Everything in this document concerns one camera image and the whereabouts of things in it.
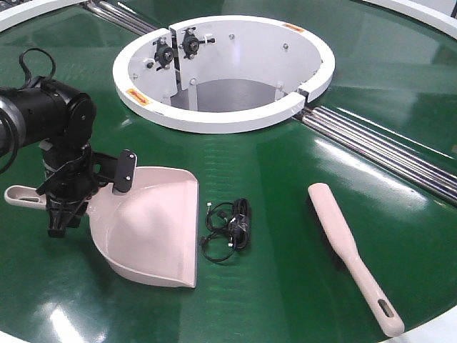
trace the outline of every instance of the hand brush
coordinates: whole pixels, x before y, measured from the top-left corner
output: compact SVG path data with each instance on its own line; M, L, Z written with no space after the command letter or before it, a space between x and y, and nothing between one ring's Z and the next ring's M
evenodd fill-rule
M360 258L356 241L330 188L327 184L312 184L308 193L331 246L348 267L384 334L400 335L405 329L403 321Z

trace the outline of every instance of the dustpan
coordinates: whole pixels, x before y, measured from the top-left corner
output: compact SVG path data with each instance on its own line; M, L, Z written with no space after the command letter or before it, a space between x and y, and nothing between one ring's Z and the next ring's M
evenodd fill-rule
M89 200L86 213L92 239L111 268L142 284L196 286L196 225L199 184L183 169L140 166L131 190L115 195L104 187ZM11 186L13 205L46 208L35 189Z

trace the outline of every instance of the metal rail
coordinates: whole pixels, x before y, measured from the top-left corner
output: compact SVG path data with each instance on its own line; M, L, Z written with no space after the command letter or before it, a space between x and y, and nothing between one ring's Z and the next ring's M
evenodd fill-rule
M140 18L137 18L133 14L106 1L90 0L84 3L84 7L97 16L122 26L140 36L158 29Z
M301 121L393 173L457 205L457 177L398 143L325 107L306 110Z

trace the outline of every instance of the orange sticker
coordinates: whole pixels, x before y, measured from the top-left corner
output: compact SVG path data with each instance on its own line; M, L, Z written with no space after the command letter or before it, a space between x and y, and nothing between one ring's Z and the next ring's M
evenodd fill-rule
M146 106L150 102L143 94L141 94L136 89L133 89L133 88L127 89L127 93L129 93L131 95L131 97L134 98L135 100L137 100L137 102L142 106Z
M294 31L297 31L300 33L305 31L305 29L302 29L300 26L296 26L296 25L289 24L289 23L284 23L283 26L293 29Z

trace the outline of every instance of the green table surface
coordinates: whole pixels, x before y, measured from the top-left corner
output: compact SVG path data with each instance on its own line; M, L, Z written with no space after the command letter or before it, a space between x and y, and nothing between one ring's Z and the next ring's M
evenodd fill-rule
M358 1L123 2L160 27L248 14L312 31L336 56L333 81L315 105L357 114L456 172L452 38ZM251 244L225 264L199 254L195 289L150 287L111 270L87 218L65 239L50 239L46 213L2 201L2 331L33 343L378 342L385 337L368 305L321 240L307 203L314 182L331 186L361 256L407 329L457 304L457 208L294 119L249 133L203 135L137 116L117 97L111 75L116 55L136 37L79 6L40 16L0 34L0 85L20 86L19 53L44 48L56 60L56 79L97 103L95 150L117 155L128 148L139 165L192 172L200 184L199 236L207 233L207 202L248 198ZM40 56L29 64L35 74L49 69ZM43 175L33 144L0 176L0 190L37 187Z

